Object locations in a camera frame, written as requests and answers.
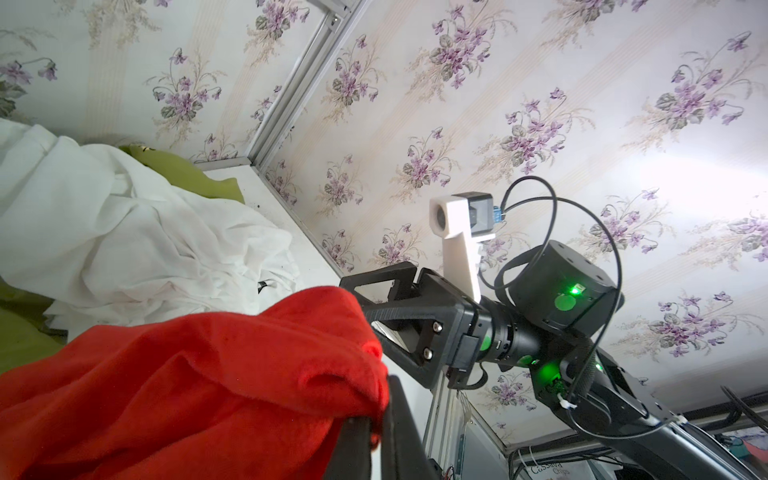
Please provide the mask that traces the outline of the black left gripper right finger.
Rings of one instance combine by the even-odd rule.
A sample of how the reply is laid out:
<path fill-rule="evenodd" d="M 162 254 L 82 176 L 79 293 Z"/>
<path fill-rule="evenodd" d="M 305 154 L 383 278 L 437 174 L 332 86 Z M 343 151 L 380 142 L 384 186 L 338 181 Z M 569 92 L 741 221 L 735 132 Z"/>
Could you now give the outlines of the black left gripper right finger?
<path fill-rule="evenodd" d="M 382 418 L 381 478 L 440 479 L 440 473 L 426 456 L 402 383 L 394 375 L 387 380 L 390 400 Z"/>

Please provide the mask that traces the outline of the red cloth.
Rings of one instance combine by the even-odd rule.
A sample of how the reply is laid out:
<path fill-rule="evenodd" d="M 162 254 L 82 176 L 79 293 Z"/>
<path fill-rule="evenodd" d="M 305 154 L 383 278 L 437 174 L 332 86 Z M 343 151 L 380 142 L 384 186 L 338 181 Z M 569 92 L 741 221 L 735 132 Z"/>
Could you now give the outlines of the red cloth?
<path fill-rule="evenodd" d="M 5 479 L 319 479 L 343 423 L 389 402 L 354 296 L 295 293 L 251 316 L 96 326 L 1 377 Z"/>

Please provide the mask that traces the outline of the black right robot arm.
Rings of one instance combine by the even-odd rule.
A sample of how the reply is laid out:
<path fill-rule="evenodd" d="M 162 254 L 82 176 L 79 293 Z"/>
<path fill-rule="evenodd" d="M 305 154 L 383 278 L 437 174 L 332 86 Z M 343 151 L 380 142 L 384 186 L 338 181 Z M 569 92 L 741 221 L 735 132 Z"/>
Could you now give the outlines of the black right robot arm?
<path fill-rule="evenodd" d="M 623 276 L 609 275 L 545 237 L 493 280 L 480 250 L 512 209 L 508 199 L 464 192 L 434 198 L 430 226 L 443 268 L 402 261 L 342 278 L 385 354 L 426 388 L 446 379 L 471 391 L 474 369 L 524 368 L 536 399 L 586 438 L 656 479 L 751 479 L 715 437 L 657 401 L 600 346 L 622 307 Z"/>

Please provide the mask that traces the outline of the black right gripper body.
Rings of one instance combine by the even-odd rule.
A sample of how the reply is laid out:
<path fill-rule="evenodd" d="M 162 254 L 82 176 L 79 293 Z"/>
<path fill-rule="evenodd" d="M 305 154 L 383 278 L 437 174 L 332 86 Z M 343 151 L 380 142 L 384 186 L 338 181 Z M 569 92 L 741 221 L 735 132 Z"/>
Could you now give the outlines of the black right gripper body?
<path fill-rule="evenodd" d="M 493 340 L 490 300 L 476 302 L 430 269 L 391 266 L 393 282 L 383 304 L 383 327 L 401 353 L 395 362 L 420 385 L 431 389 L 439 378 L 454 390 L 477 390 L 489 374 L 483 358 Z"/>

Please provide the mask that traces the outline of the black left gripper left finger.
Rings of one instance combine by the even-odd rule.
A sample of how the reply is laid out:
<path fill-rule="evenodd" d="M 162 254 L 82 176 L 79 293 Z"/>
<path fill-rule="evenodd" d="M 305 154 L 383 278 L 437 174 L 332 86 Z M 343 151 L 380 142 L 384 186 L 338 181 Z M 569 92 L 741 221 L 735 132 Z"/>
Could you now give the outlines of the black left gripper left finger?
<path fill-rule="evenodd" d="M 371 477 L 371 421 L 368 417 L 346 420 L 328 462 L 323 480 L 369 480 Z"/>

